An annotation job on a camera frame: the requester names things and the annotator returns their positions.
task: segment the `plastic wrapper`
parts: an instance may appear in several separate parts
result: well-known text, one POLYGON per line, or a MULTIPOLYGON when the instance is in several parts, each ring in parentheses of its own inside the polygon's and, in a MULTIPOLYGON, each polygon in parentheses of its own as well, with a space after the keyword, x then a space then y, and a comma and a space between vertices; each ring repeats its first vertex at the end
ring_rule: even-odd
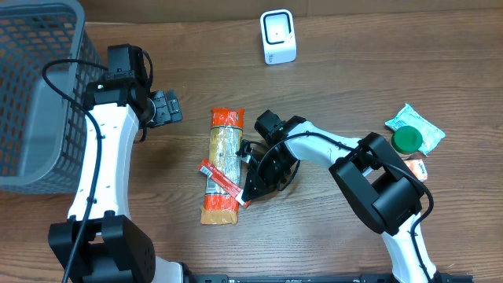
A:
MULTIPOLYGON (((241 161, 236 155, 243 138, 244 109, 213 108, 209 160, 230 181, 240 185, 241 161)), ((239 203, 211 178, 206 181, 201 224, 236 224, 239 203)))
POLYGON ((398 130, 403 126, 412 126, 418 129, 423 136, 423 144, 419 148, 419 151, 421 151, 425 156, 428 155, 430 151, 437 146, 440 140, 446 136, 442 130, 435 127, 435 125, 428 122, 425 118, 421 117, 421 115, 414 111, 412 106, 408 104, 400 110, 394 119, 391 119, 384 124, 392 130, 398 130))

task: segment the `white device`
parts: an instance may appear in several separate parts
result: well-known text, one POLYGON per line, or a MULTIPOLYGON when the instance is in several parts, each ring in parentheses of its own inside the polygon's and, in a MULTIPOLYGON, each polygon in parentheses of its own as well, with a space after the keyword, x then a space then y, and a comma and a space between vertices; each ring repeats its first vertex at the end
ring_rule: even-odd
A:
POLYGON ((293 16, 286 9, 265 12, 260 17, 266 64, 291 62, 297 57, 293 16))

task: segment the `orange package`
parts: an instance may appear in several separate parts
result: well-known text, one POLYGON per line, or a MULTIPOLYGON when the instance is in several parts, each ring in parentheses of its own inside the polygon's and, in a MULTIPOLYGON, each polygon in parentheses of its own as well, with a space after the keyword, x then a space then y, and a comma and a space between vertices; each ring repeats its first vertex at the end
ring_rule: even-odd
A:
POLYGON ((199 164, 199 171, 203 172, 206 176, 211 178, 211 180, 215 181, 217 185, 224 189, 231 197, 236 199, 237 202, 244 208, 247 208, 250 205, 250 200, 247 202, 243 201, 242 188, 230 181, 229 178, 220 172, 219 169, 211 164, 210 160, 203 160, 201 164, 199 164))
MULTIPOLYGON (((241 160, 236 155, 243 138, 244 109, 213 108, 210 162, 234 184, 241 180, 241 160)), ((239 203, 211 178, 206 181, 201 224, 237 224, 239 203)))

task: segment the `wood grain surface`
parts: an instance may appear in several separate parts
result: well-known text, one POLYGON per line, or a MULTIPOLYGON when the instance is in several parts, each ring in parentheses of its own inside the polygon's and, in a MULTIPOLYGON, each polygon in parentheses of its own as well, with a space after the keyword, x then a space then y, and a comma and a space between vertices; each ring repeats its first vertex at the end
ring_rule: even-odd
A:
POLYGON ((500 9, 501 0, 79 0, 86 20, 105 23, 174 23, 258 19, 272 9, 294 17, 500 9))
MULTIPOLYGON (((259 139, 267 109, 348 137, 387 137, 404 102, 446 132, 425 160, 435 209, 421 225, 442 272, 503 280, 503 10, 296 19, 295 62, 266 66, 257 20, 88 28, 154 63, 153 89, 175 89, 184 120, 134 145, 130 212, 156 254, 195 273, 391 272, 380 235, 354 215, 327 170, 303 163, 290 188, 240 210, 236 226, 200 225, 212 107, 246 108, 259 139)), ((0 193, 0 282, 56 282, 47 244, 73 196, 0 193)))

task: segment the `snack bag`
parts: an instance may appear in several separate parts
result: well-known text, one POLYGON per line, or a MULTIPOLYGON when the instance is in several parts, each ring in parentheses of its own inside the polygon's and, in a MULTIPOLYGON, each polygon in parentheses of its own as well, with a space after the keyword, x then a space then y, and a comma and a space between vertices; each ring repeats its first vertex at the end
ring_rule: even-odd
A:
MULTIPOLYGON (((210 131, 210 162, 230 181, 240 185, 241 160, 236 155, 243 138, 244 109, 213 108, 210 131)), ((201 224, 237 224, 239 203, 211 178, 206 181, 201 224)))

